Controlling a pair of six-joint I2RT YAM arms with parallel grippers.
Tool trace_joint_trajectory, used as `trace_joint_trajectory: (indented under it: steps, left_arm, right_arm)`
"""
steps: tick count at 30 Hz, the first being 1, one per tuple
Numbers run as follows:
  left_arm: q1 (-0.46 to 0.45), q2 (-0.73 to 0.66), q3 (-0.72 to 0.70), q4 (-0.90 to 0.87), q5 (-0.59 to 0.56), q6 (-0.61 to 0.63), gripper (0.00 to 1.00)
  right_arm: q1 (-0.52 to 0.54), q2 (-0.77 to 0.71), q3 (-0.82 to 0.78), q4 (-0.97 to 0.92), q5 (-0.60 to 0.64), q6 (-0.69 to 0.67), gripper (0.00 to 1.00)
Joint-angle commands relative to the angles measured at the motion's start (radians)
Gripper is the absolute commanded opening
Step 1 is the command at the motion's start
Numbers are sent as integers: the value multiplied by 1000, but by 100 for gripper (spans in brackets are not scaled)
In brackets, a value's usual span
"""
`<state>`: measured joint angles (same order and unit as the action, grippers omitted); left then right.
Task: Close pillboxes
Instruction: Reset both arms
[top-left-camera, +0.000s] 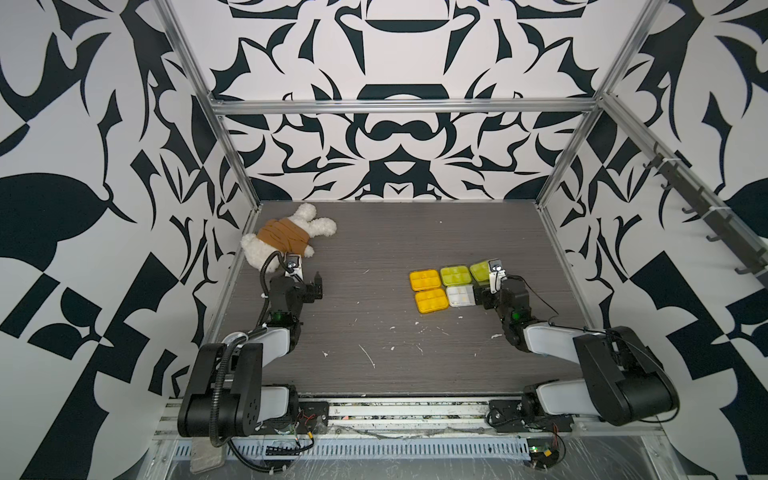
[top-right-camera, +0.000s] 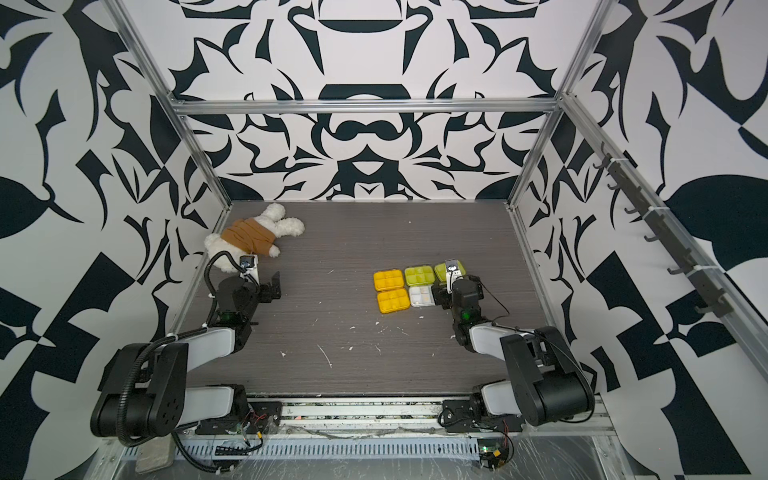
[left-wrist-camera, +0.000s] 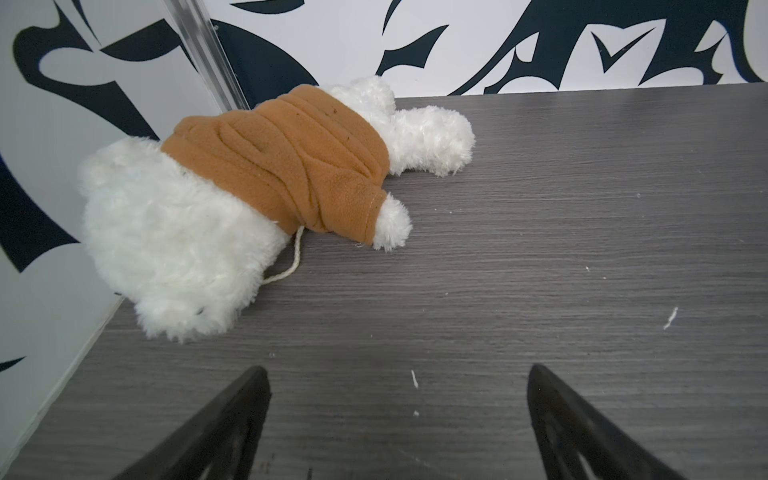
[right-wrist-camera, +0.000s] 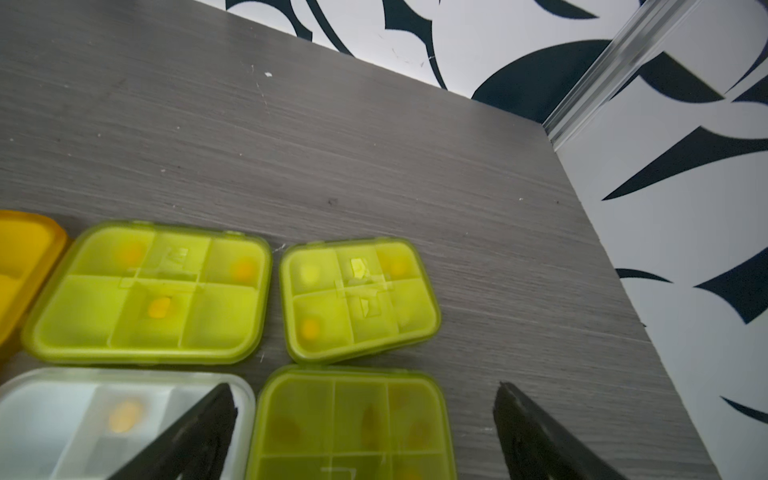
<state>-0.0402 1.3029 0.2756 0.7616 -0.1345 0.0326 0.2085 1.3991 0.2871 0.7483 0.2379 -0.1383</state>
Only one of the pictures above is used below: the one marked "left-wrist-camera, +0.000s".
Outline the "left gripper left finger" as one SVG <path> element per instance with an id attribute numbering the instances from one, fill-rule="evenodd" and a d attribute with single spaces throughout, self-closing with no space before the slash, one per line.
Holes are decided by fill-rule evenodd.
<path id="1" fill-rule="evenodd" d="M 247 479 L 271 400 L 266 369 L 243 372 L 118 479 Z"/>

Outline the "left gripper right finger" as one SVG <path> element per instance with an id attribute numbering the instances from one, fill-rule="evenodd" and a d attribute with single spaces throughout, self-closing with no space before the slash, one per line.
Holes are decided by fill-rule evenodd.
<path id="1" fill-rule="evenodd" d="M 527 404 L 549 479 L 684 479 L 542 364 L 530 369 Z"/>

